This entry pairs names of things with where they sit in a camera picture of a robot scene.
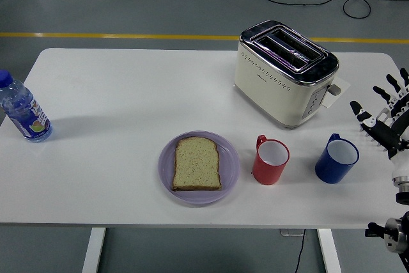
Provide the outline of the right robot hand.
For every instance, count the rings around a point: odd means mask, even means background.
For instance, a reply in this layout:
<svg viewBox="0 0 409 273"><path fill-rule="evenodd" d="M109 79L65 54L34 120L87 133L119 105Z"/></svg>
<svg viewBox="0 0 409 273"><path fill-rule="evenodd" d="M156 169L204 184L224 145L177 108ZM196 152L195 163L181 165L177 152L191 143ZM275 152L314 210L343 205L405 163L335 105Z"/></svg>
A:
<svg viewBox="0 0 409 273"><path fill-rule="evenodd" d="M361 130L386 150L394 165L392 179L395 182L408 177L408 71L401 68L399 73L403 82L398 82L390 74L386 76L395 95L378 86L373 87L373 91L387 103L378 116L364 110L357 101L350 102Z"/></svg>

